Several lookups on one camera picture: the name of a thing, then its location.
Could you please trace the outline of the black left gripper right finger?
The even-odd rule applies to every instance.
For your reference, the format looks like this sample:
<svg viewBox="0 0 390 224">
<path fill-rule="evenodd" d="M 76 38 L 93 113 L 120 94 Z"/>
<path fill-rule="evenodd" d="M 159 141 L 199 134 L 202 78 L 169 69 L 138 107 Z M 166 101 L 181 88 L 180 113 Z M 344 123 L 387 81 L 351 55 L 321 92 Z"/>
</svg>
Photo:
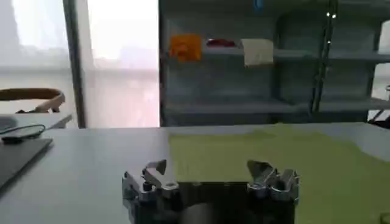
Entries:
<svg viewBox="0 0 390 224">
<path fill-rule="evenodd" d="M 299 201 L 300 177 L 293 169 L 280 173 L 268 162 L 248 160 L 247 168 L 252 181 L 247 183 L 247 190 L 258 199 L 269 197 L 274 201 Z"/>
</svg>

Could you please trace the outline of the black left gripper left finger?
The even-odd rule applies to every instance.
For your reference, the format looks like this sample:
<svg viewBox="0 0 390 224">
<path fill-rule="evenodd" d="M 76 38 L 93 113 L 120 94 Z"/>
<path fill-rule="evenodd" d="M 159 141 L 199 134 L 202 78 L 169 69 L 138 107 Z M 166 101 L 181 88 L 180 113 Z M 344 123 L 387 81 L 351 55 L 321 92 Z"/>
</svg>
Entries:
<svg viewBox="0 0 390 224">
<path fill-rule="evenodd" d="M 122 198 L 128 201 L 150 202 L 157 197 L 171 198 L 179 190 L 179 184 L 165 175 L 167 160 L 146 164 L 139 176 L 128 171 L 122 176 Z"/>
</svg>

